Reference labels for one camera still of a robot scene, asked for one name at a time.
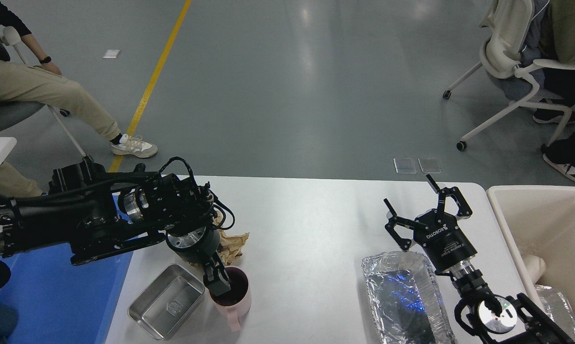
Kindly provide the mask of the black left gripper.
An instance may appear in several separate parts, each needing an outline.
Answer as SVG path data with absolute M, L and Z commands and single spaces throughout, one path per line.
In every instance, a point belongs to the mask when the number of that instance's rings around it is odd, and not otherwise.
M 203 283 L 211 295 L 220 296 L 232 290 L 230 278 L 217 252 L 220 246 L 217 230 L 198 228 L 184 236 L 167 234 L 166 242 L 184 261 L 202 266 Z

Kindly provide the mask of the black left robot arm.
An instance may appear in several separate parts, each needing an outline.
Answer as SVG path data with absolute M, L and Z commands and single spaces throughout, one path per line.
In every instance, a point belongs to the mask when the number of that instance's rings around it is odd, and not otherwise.
M 14 198 L 0 194 L 0 258 L 62 243 L 79 266 L 165 242 L 183 260 L 199 264 L 211 294 L 232 290 L 218 249 L 219 214 L 230 210 L 208 183 L 188 176 L 148 172 L 107 172 L 89 158 L 56 169 L 49 194 Z M 10 280 L 0 260 L 0 288 Z

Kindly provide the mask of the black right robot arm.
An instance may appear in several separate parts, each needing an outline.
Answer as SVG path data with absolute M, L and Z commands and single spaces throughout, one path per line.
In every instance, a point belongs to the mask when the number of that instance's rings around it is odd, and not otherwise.
M 572 338 L 526 294 L 500 296 L 489 288 L 470 261 L 477 250 L 458 226 L 459 220 L 472 216 L 471 207 L 459 188 L 440 187 L 431 175 L 426 178 L 438 196 L 437 206 L 412 220 L 397 215 L 385 199 L 389 211 L 385 229 L 403 252 L 414 244 L 421 246 L 436 276 L 451 279 L 460 296 L 454 307 L 460 327 L 484 344 L 494 344 L 492 334 L 510 333 L 522 322 L 524 332 L 506 338 L 505 344 L 571 344 Z

